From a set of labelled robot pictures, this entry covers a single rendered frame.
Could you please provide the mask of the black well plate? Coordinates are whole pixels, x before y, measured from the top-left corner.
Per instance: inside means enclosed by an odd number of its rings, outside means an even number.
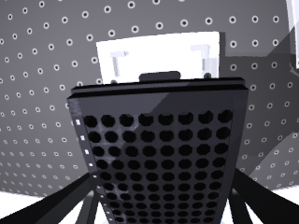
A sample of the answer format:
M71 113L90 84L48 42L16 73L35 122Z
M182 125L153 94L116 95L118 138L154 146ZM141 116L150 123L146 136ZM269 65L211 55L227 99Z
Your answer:
M74 87L66 101L108 224L221 224L248 93L242 77Z

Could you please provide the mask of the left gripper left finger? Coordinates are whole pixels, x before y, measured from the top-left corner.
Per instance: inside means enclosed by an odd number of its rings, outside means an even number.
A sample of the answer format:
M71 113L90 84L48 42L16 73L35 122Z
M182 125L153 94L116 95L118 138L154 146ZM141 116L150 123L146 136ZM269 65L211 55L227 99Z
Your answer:
M60 224L82 199L83 203L75 224L94 224L100 201L94 190L90 173L80 176L75 182L41 201L1 217L0 224Z

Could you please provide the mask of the black perforated breadboard plate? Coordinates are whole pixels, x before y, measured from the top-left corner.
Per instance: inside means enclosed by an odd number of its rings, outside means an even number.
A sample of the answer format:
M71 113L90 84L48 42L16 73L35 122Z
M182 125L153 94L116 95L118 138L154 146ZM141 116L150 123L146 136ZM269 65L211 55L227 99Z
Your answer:
M89 173L67 97L104 85L96 42L220 33L218 77L249 90L235 168L299 187L299 68L287 0L0 0L0 191L45 198Z

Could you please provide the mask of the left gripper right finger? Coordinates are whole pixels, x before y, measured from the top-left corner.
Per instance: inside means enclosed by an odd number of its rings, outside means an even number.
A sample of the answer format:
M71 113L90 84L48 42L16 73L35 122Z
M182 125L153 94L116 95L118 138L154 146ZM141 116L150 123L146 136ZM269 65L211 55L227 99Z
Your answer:
M263 224L299 224L299 204L266 189L238 168L228 202L233 224L253 224L247 206Z

